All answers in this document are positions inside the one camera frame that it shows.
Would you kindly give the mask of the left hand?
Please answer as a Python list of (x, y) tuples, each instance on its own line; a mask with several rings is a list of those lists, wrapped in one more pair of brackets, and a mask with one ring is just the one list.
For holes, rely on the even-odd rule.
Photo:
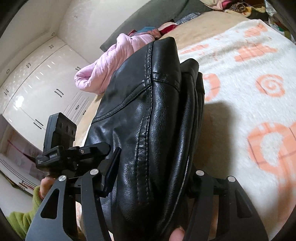
[(42, 199), (44, 199), (46, 197), (47, 193), (49, 192), (49, 190), (51, 189), (51, 187), (53, 186), (55, 181), (56, 181), (56, 178), (54, 178), (52, 176), (47, 176), (41, 180), (40, 197)]

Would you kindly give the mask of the right hand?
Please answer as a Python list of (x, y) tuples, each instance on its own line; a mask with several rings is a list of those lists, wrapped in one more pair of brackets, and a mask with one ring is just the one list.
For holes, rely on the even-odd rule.
[(185, 236), (185, 230), (177, 227), (170, 235), (169, 241), (182, 241)]

